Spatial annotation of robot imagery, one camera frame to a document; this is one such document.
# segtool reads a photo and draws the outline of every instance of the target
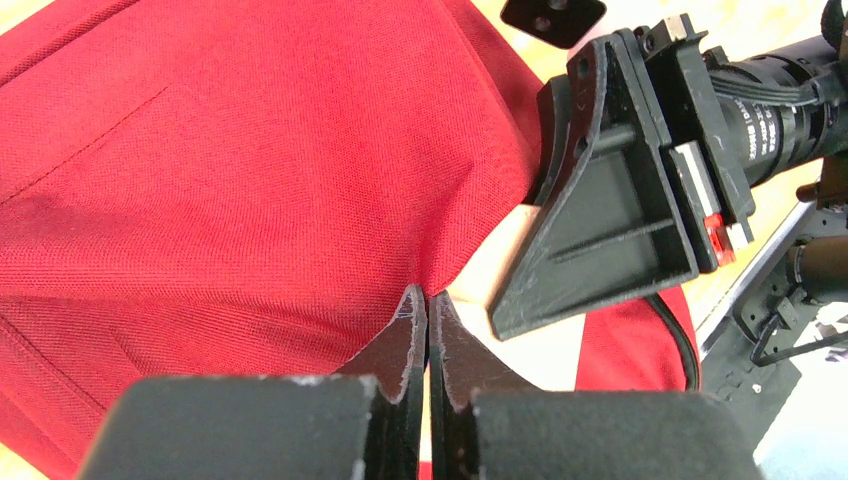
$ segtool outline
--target black mount plate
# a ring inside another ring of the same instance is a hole
[[[570,102],[570,126],[549,129],[541,211],[489,312],[501,340],[697,276],[638,48],[630,31],[594,39],[569,61],[568,82],[542,91],[553,102],[543,123],[560,127],[552,117]]]
[[[508,0],[501,20],[563,49],[573,47],[607,11],[598,0]]]

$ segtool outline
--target seam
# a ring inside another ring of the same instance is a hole
[[[62,160],[61,162],[59,162],[58,164],[56,164],[56,166],[54,166],[53,168],[51,168],[51,169],[49,169],[48,171],[44,172],[41,176],[39,176],[39,177],[38,177],[38,178],[36,178],[35,180],[31,181],[29,184],[24,185],[24,186],[23,186],[23,187],[21,187],[18,191],[13,192],[11,195],[9,195],[8,197],[6,197],[5,199],[0,200],[0,207],[4,206],[5,204],[9,203],[11,200],[14,200],[16,197],[20,196],[22,193],[24,193],[24,192],[26,192],[27,190],[29,190],[30,188],[34,187],[35,185],[37,185],[37,184],[38,184],[39,182],[41,182],[42,180],[44,180],[45,178],[49,177],[49,176],[50,176],[50,174],[52,174],[52,173],[53,173],[53,172],[55,172],[56,170],[59,170],[59,169],[60,169],[60,168],[62,168],[64,165],[68,164],[68,163],[69,163],[69,162],[71,162],[72,160],[75,160],[75,159],[76,159],[76,158],[77,158],[80,154],[82,154],[83,152],[85,152],[85,151],[86,151],[89,147],[91,147],[91,146],[92,146],[92,145],[94,145],[95,143],[99,142],[99,141],[100,141],[101,139],[103,139],[106,135],[108,135],[108,134],[112,133],[112,132],[113,132],[115,129],[117,129],[117,128],[118,128],[118,127],[122,124],[122,123],[124,123],[124,122],[125,122],[128,118],[130,118],[133,114],[135,114],[136,112],[138,112],[139,110],[141,110],[143,107],[145,107],[145,106],[149,105],[151,102],[153,102],[153,101],[154,101],[157,97],[159,97],[159,95],[161,95],[161,94],[162,94],[165,90],[167,90],[167,89],[168,89],[168,87],[165,87],[165,88],[163,88],[162,90],[159,90],[159,91],[158,91],[158,92],[156,92],[156,93],[155,93],[152,97],[150,97],[150,98],[148,98],[147,100],[145,100],[145,101],[144,101],[142,104],[140,104],[138,107],[134,108],[132,111],[130,111],[128,114],[126,114],[123,118],[121,118],[120,120],[118,120],[118,122],[117,122],[117,123],[115,123],[114,125],[112,125],[111,127],[109,127],[109,129],[107,129],[105,132],[103,132],[102,134],[98,135],[98,136],[97,136],[94,140],[92,140],[91,142],[87,143],[87,144],[86,144],[86,145],[84,145],[82,148],[80,148],[79,150],[77,150],[76,152],[74,152],[73,154],[71,154],[71,156],[69,156],[69,157],[68,157],[68,158],[66,158],[65,160]]]
[[[56,383],[62,385],[78,400],[82,401],[91,413],[100,418],[103,417],[106,412],[106,407],[94,400],[85,392],[85,390],[80,388],[79,385],[74,383],[73,380],[62,373],[62,371],[56,368],[55,365],[50,363],[35,347],[35,345],[24,337],[2,313],[0,313],[0,334],[8,338],[12,342],[13,346],[17,347],[18,351],[23,353],[26,357],[34,360],[38,368],[46,375],[55,380]]]
[[[508,115],[506,115],[507,121],[512,126],[513,130],[515,130],[515,132],[520,135],[521,142],[524,144],[524,146],[531,148],[531,150],[530,150],[531,152],[538,152],[541,149],[540,148],[541,144],[542,144],[541,137],[537,142],[532,142],[532,143],[530,142],[530,139],[528,137],[528,133],[525,132],[524,129],[521,128],[521,126],[518,125],[518,122],[516,121],[512,110],[508,107],[508,105],[506,103],[506,99],[503,97],[503,92],[501,92],[497,82],[492,77],[492,73],[489,71],[488,65],[486,65],[486,63],[481,58],[480,53],[477,51],[476,48],[474,48],[474,45],[468,39],[468,36],[467,36],[465,30],[463,30],[462,26],[459,24],[459,21],[457,20],[455,12],[452,11],[450,7],[448,7],[448,5],[445,3],[445,0],[440,0],[438,3],[442,7],[442,10],[446,12],[446,14],[448,16],[448,22],[450,23],[451,27],[453,28],[453,31],[456,34],[456,36],[462,42],[462,45],[465,47],[466,55],[477,66],[477,68],[475,69],[475,76],[478,78],[478,80],[483,85],[485,85],[488,95],[490,97],[492,97],[493,100],[498,105],[500,105],[500,107],[503,109],[504,112],[508,112]],[[481,21],[481,22],[485,22],[487,24],[490,24],[489,20],[484,18],[482,12],[480,12],[479,9],[477,9],[476,6],[472,5],[470,7],[470,9],[473,10],[473,13],[467,13],[466,15],[474,15],[474,14],[479,15],[481,18],[476,19],[477,21]],[[493,30],[495,30],[494,25],[489,25],[489,26]],[[509,45],[509,43],[506,41],[506,39],[503,39],[501,37],[501,34],[499,32],[495,31],[495,32],[493,32],[493,34],[496,35],[500,39],[501,42],[503,42],[504,46],[506,46],[506,48],[509,51],[512,52],[512,54],[514,55],[514,57],[516,59],[518,59],[522,64],[526,65],[526,62],[524,61],[524,59],[521,58],[517,53],[515,53],[513,51],[512,46]]]
[[[44,59],[58,52],[74,40],[94,30],[101,23],[105,22],[106,20],[109,20],[111,17],[135,5],[136,3],[138,3],[138,1],[139,0],[123,0],[114,3],[98,12],[92,13],[80,22],[72,24],[67,30],[65,30],[63,34],[59,35],[57,38],[54,38],[47,45],[42,46],[41,48],[22,58],[15,66],[9,69],[9,71],[0,76],[0,87],[11,82],[30,68],[38,65]]]
[[[133,370],[136,371],[139,378],[144,377],[145,375],[141,371],[141,366],[138,365],[135,360],[133,360],[133,357],[130,355],[129,349],[127,348],[124,341],[121,339],[121,336],[118,335],[117,329],[114,327],[109,328],[109,335],[112,337],[112,340],[115,341],[115,344],[118,345],[118,349],[121,351],[121,353],[123,353],[124,356],[127,357],[127,361],[130,363],[130,365],[132,365]]]
[[[440,9],[446,15],[447,23],[452,28],[453,34],[462,43],[462,45],[464,47],[465,57],[472,64],[475,65],[476,68],[474,68],[474,70],[473,70],[473,76],[474,76],[476,84],[479,86],[480,90],[482,90],[483,96],[488,97],[491,101],[493,101],[495,104],[497,104],[502,109],[503,112],[506,112],[504,117],[506,119],[506,122],[511,126],[512,130],[515,132],[516,147],[518,147],[518,149],[521,150],[520,153],[524,157],[523,158],[524,161],[527,162],[528,160],[530,160],[532,158],[532,156],[533,156],[532,152],[538,152],[538,151],[541,150],[541,137],[539,138],[538,142],[533,142],[533,143],[537,143],[537,145],[531,146],[531,142],[529,141],[527,134],[516,123],[516,120],[515,120],[515,117],[513,116],[512,111],[507,107],[506,101],[503,98],[502,93],[498,89],[498,85],[496,84],[496,82],[492,78],[491,73],[489,72],[486,64],[483,62],[482,58],[480,58],[480,55],[474,49],[474,46],[468,40],[468,37],[466,36],[462,27],[457,22],[456,16],[454,15],[454,12],[451,11],[451,9],[448,7],[447,4],[445,4],[444,0],[438,0],[437,2],[434,2],[434,3],[436,5],[438,5],[440,7]],[[496,147],[496,146],[500,145],[502,143],[502,141],[500,139],[494,138],[492,136],[492,134],[491,134],[492,128],[490,128],[491,125],[496,123],[498,120],[496,118],[494,118],[491,114],[489,114],[487,111],[484,111],[482,113],[483,113],[483,118],[482,118],[482,122],[480,124],[480,127],[481,127],[480,135],[486,141],[485,141],[485,145],[484,145],[484,150],[481,153],[483,154],[483,158],[488,158],[491,162],[493,162],[494,165],[496,165],[496,168],[494,168],[493,174],[490,175],[489,178],[493,182],[493,185],[497,185],[497,186],[502,187],[501,191],[509,191],[510,189],[514,188],[514,185],[511,185],[504,178],[504,171],[506,170],[504,168],[504,165],[506,164],[506,162],[502,161],[504,154],[500,149],[497,149],[497,147]],[[530,179],[530,181],[532,182],[532,181],[535,180],[535,177],[538,176],[538,163],[537,163],[537,166],[536,166],[535,169],[533,167],[530,167],[529,170],[535,170],[535,172],[531,172],[531,174],[533,176]],[[503,208],[503,211],[500,212],[500,214],[498,215],[497,221],[494,222],[491,225],[489,232],[491,232],[498,225],[498,223],[500,223],[500,221],[502,221],[503,218],[506,217],[507,214],[509,214],[509,212],[516,205],[520,204],[522,199],[526,195],[527,195],[527,192],[525,191],[522,194],[521,198],[519,198],[515,201],[508,202],[510,205],[508,207]],[[444,229],[444,216],[441,216],[441,217],[439,217],[438,222],[435,223],[435,225],[433,226],[433,231],[436,233],[437,236],[441,236],[442,235],[441,232],[442,232],[443,229]],[[433,293],[434,295],[444,291],[448,286],[450,286],[451,283],[453,283],[453,281],[459,275],[461,270],[465,267],[465,264],[471,258],[471,255],[474,253],[474,251],[477,250],[477,248],[479,248],[480,243],[478,243],[476,246],[474,246],[474,248],[472,250],[470,250],[467,254],[463,255],[463,257],[465,257],[465,258],[464,258],[464,262],[462,263],[462,265],[459,265],[459,266],[453,268],[450,272],[450,275],[447,275],[445,277],[445,280],[436,284],[437,287],[435,289],[435,292]],[[425,278],[426,278],[425,284],[426,285],[430,285],[430,281],[433,280],[433,277],[434,277],[433,270],[432,270],[432,265],[434,263],[433,260],[436,257],[437,252],[439,250],[441,250],[442,248],[444,248],[444,246],[445,246],[444,242],[442,240],[439,240],[439,241],[435,242],[435,246],[430,247],[427,250],[426,255],[422,255],[422,258],[427,259],[426,265],[428,265],[429,268],[422,269],[420,264],[416,266],[418,271],[427,272],[426,276],[425,276]]]
[[[65,458],[65,460],[67,460],[67,461],[68,461],[68,463],[69,463],[69,464],[74,465],[74,466],[78,466],[78,465],[79,465],[79,461],[74,460],[73,458],[71,458],[70,454],[68,454],[68,452],[66,452],[64,448],[60,447],[60,446],[59,446],[59,444],[58,444],[58,443],[56,443],[56,441],[55,441],[55,440],[53,440],[53,438],[51,438],[51,437],[50,437],[50,435],[48,435],[48,434],[47,434],[47,432],[45,432],[43,428],[41,428],[40,426],[38,426],[38,424],[37,424],[37,423],[36,423],[36,422],[32,419],[32,417],[31,417],[31,416],[30,416],[27,412],[25,412],[25,411],[21,410],[21,408],[20,408],[20,407],[19,407],[19,406],[18,406],[18,405],[14,402],[14,401],[12,401],[12,399],[11,399],[11,398],[9,398],[9,396],[8,396],[8,395],[6,395],[6,394],[5,394],[5,393],[3,393],[3,392],[0,392],[0,395],[2,395],[2,396],[3,396],[3,398],[5,398],[7,402],[11,403],[11,404],[15,407],[15,409],[18,411],[18,413],[20,413],[20,414],[21,414],[21,416],[23,416],[24,418],[26,418],[26,419],[27,419],[27,421],[29,421],[29,423],[30,423],[30,424],[32,424],[33,428],[35,428],[36,430],[38,430],[38,431],[41,433],[41,435],[42,435],[42,436],[43,436],[43,437],[44,437],[44,438],[45,438],[48,442],[50,442],[50,445],[53,445],[53,448],[55,448],[55,449],[56,449],[56,451],[57,451],[57,452],[59,452],[59,454],[61,454],[61,455]]]

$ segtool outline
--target screw hole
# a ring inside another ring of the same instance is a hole
[[[586,75],[589,75],[589,60],[581,58],[580,61],[577,62],[577,77],[584,78]]]
[[[589,142],[586,140],[586,137],[580,137],[580,140],[577,140],[577,146],[574,148],[574,155],[580,158],[587,148],[589,148]]]
[[[551,29],[551,21],[545,17],[537,17],[533,22],[533,26],[540,32],[547,32]]]
[[[565,10],[565,7],[568,6],[568,0],[548,0],[548,6],[551,7],[551,10]]]

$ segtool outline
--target camera lens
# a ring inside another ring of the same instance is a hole
[[[710,71],[728,80],[797,87],[827,72],[838,60],[822,37],[811,38]],[[720,97],[730,130],[728,149],[742,163],[751,186],[824,155],[848,148],[848,108],[767,106]]]

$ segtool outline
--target red fabric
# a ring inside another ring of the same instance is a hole
[[[431,462],[421,462],[418,464],[418,480],[433,479],[433,464]]]
[[[143,375],[333,371],[522,200],[539,86],[467,0],[56,0],[3,35],[0,442],[69,478]],[[663,328],[591,315],[580,385],[681,388]]]

